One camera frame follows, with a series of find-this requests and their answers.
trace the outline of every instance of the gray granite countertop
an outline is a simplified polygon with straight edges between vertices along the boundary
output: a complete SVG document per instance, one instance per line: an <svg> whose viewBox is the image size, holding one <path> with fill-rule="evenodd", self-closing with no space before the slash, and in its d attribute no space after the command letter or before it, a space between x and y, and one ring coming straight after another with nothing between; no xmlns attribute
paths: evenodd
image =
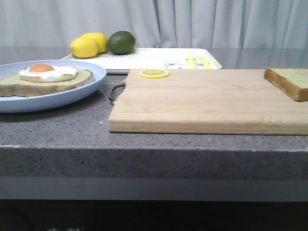
<svg viewBox="0 0 308 231"><path fill-rule="evenodd" d="M209 52L225 69L308 67L307 50L209 49ZM69 53L68 48L0 47L0 64L61 59ZM108 94L124 78L108 75L98 91L67 106L0 114L0 189L7 187L4 182L8 179L14 190L21 184L20 179L31 178L174 179L172 183L184 179L187 184L194 180L221 180L224 182L221 187L230 181L306 183L308 136L110 133L107 119L112 104ZM302 187L301 184L302 192L308 190ZM152 196L127 199L157 198L148 195ZM162 198L178 198L168 195ZM0 199L8 197L15 198L14 193L0 191ZM22 194L16 197L27 198ZM298 198L308 200L301 193Z"/></svg>

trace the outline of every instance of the lemon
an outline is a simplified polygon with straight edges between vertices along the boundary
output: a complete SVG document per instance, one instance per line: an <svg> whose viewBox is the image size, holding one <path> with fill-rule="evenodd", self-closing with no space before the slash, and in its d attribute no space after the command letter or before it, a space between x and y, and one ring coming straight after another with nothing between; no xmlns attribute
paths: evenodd
<svg viewBox="0 0 308 231"><path fill-rule="evenodd" d="M105 34L99 33L99 32L91 32L91 33L83 34L81 37L87 37L87 38L94 39L99 46L98 54L102 54L107 50L108 39Z"/></svg>
<svg viewBox="0 0 308 231"><path fill-rule="evenodd" d="M146 69L140 71L139 75L145 78L163 78L169 76L169 72L162 69Z"/></svg>
<svg viewBox="0 0 308 231"><path fill-rule="evenodd" d="M127 54L134 49L135 37L128 31L117 31L109 37L107 48L114 54Z"/></svg>
<svg viewBox="0 0 308 231"><path fill-rule="evenodd" d="M78 58L92 58L97 55L99 46L92 38L79 37L71 42L72 54Z"/></svg>

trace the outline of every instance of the plate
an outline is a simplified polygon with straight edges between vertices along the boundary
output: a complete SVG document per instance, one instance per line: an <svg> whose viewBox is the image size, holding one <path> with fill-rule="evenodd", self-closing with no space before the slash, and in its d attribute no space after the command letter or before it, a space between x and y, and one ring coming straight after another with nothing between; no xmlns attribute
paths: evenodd
<svg viewBox="0 0 308 231"><path fill-rule="evenodd" d="M1 65L0 79L3 79L26 67L33 66L38 63L46 63L54 66L66 65L74 66L77 69L88 69L93 72L95 81L76 89L55 94L35 97L0 97L0 113L35 112L74 103L94 93L103 83L103 79L107 73L106 69L104 69L102 66L87 62L70 60L40 60Z"/></svg>
<svg viewBox="0 0 308 231"><path fill-rule="evenodd" d="M187 69L187 54L203 56L211 62L213 69L221 69L221 65L207 50L196 48L135 48L125 55L109 52L79 59L70 54L63 60L82 60L103 66L110 74L127 74L131 69ZM196 63L198 69L203 69L199 59L196 59Z"/></svg>

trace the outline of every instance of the blue plate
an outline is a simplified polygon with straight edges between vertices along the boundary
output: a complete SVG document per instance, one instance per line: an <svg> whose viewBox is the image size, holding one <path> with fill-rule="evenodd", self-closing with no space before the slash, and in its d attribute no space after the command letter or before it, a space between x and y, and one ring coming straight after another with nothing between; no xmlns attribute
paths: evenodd
<svg viewBox="0 0 308 231"><path fill-rule="evenodd" d="M0 97L0 113L35 112L74 103L94 93L103 83L103 79L107 73L106 69L101 66L82 61L40 60L2 65L0 66L0 79L39 63L54 66L74 66L77 69L87 69L93 72L95 81L73 90L67 90L55 94L35 97Z"/></svg>

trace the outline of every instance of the green lime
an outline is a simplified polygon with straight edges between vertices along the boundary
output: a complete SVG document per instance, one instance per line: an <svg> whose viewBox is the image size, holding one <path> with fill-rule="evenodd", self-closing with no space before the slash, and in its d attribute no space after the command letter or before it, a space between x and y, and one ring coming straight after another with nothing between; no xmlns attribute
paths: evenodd
<svg viewBox="0 0 308 231"><path fill-rule="evenodd" d="M108 40L107 48L114 54L127 54L134 49L135 37L128 31L117 31Z"/></svg>

